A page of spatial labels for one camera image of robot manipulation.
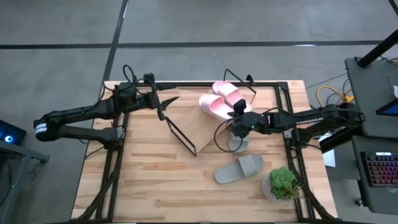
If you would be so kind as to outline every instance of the wooden table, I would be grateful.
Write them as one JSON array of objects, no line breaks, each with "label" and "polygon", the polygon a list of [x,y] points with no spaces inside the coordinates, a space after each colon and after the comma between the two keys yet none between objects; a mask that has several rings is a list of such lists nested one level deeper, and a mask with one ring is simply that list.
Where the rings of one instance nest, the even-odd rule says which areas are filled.
[{"label": "wooden table", "polygon": [[[107,82],[113,86],[118,82]],[[301,80],[288,81],[294,112],[309,110],[307,93]],[[254,87],[257,95],[254,111],[263,112],[277,106],[275,92],[270,87]],[[241,88],[247,98],[253,96]],[[198,104],[208,87],[178,87],[159,92],[161,99],[180,98],[166,111],[177,121]],[[96,119],[93,128],[111,126],[110,121]],[[218,141],[227,148],[228,132]],[[91,142],[87,153],[101,147]],[[260,153],[264,170],[254,177],[219,185],[213,171],[239,156]],[[106,151],[98,151],[84,163],[72,218],[79,216],[98,193]],[[322,154],[311,147],[303,150],[310,188],[333,216],[337,216]],[[221,152],[210,142],[199,154],[193,155],[170,132],[165,121],[159,121],[153,110],[130,114],[126,133],[123,163],[116,200],[115,222],[292,222],[297,221],[294,203],[274,203],[261,192],[261,180],[272,169],[287,166],[284,140],[281,134],[250,133],[249,148],[243,154]],[[104,215],[108,202],[105,201]]]}]

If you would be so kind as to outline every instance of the pink slipper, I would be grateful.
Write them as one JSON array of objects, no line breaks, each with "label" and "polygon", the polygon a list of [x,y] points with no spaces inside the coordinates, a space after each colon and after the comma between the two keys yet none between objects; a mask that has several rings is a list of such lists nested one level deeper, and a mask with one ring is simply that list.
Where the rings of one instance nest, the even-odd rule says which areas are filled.
[{"label": "pink slipper", "polygon": [[199,105],[206,113],[216,116],[222,121],[232,118],[228,115],[228,112],[234,112],[234,109],[224,103],[222,96],[214,94],[203,94],[200,96]]},{"label": "pink slipper", "polygon": [[243,98],[243,96],[239,92],[239,89],[236,88],[236,86],[230,84],[229,82],[226,81],[214,82],[213,93],[222,96],[225,100],[225,103],[232,108],[234,107],[234,104],[236,102],[238,102],[241,99],[244,99],[246,101],[246,109],[244,109],[244,112],[250,112],[252,109],[252,106],[245,98]]}]

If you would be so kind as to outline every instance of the gray slide sandal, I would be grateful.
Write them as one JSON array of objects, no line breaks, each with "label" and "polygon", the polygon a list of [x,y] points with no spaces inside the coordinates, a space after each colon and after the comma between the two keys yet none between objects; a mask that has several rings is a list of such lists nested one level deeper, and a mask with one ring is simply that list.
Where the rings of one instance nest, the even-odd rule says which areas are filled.
[{"label": "gray slide sandal", "polygon": [[237,151],[234,151],[233,153],[244,152],[248,148],[248,144],[249,144],[249,136],[246,136],[243,138],[243,140],[241,140],[241,138],[234,136],[234,134],[231,133],[231,138],[229,139],[228,143],[229,150],[230,151],[236,150],[239,147],[239,145],[241,145],[241,147]]},{"label": "gray slide sandal", "polygon": [[232,163],[214,171],[214,179],[219,184],[227,184],[256,175],[262,171],[264,161],[260,154],[250,154],[237,158]]}]

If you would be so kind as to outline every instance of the rgb keyboard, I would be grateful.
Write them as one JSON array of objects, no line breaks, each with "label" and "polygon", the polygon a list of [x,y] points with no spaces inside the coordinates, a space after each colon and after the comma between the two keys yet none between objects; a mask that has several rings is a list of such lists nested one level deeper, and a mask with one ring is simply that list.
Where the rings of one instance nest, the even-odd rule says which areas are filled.
[{"label": "rgb keyboard", "polygon": [[398,153],[364,152],[363,162],[370,186],[398,187]]}]

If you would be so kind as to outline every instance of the gray floor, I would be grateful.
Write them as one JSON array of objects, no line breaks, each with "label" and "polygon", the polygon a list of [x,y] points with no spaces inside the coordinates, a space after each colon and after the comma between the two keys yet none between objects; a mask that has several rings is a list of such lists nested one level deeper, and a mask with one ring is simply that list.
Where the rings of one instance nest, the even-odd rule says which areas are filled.
[{"label": "gray floor", "polygon": [[[121,3],[2,0],[0,45],[111,43]],[[383,0],[130,0],[119,42],[381,40],[397,22]],[[128,63],[137,76],[153,72],[158,80],[216,80],[230,68],[242,77],[305,80],[312,86],[345,73],[345,58],[373,47],[118,49],[110,80],[123,79],[121,67]],[[0,119],[28,130],[27,147],[51,155],[36,179],[26,182],[15,223],[70,217],[86,146],[69,139],[39,142],[32,122],[52,110],[94,103],[108,54],[109,49],[0,50],[0,93],[7,96],[0,100]],[[385,54],[396,55],[396,47]],[[339,90],[346,79],[343,75],[321,85]],[[307,90],[313,106],[319,106],[315,92],[321,85]],[[321,92],[323,102],[330,93]],[[78,125],[89,127],[91,121]],[[359,194],[356,182],[331,179],[331,187],[340,218],[395,222],[353,204]]]}]

